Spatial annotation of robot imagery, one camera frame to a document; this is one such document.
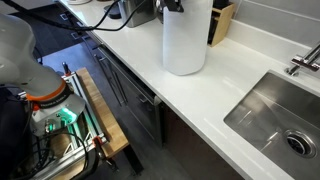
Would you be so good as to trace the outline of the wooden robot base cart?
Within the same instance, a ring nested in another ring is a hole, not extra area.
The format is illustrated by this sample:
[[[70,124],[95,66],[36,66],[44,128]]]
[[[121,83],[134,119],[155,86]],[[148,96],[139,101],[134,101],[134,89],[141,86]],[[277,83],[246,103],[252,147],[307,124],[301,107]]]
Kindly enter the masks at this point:
[[[86,101],[86,106],[76,123],[67,126],[61,135],[51,140],[54,156],[49,155],[46,167],[30,180],[70,180],[84,167],[84,150],[89,155],[94,152],[95,139],[102,150],[102,157],[107,160],[129,146],[87,69],[79,69],[65,80]]]

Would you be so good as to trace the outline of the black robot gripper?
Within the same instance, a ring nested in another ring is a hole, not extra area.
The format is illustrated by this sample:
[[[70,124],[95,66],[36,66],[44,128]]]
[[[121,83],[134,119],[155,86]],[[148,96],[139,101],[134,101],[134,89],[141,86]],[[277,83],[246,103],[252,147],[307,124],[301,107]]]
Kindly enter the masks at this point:
[[[160,23],[163,23],[163,12],[167,8],[171,12],[183,13],[184,8],[182,6],[181,0],[155,0],[157,18]]]

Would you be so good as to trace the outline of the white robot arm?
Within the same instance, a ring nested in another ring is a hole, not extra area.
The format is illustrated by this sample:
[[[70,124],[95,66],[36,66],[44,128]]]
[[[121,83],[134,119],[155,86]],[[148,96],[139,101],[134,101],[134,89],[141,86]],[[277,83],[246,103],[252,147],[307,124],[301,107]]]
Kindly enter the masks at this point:
[[[52,68],[35,60],[35,45],[27,22],[0,14],[0,82],[26,92],[26,99],[32,103],[31,129],[42,136],[74,124],[86,102]]]

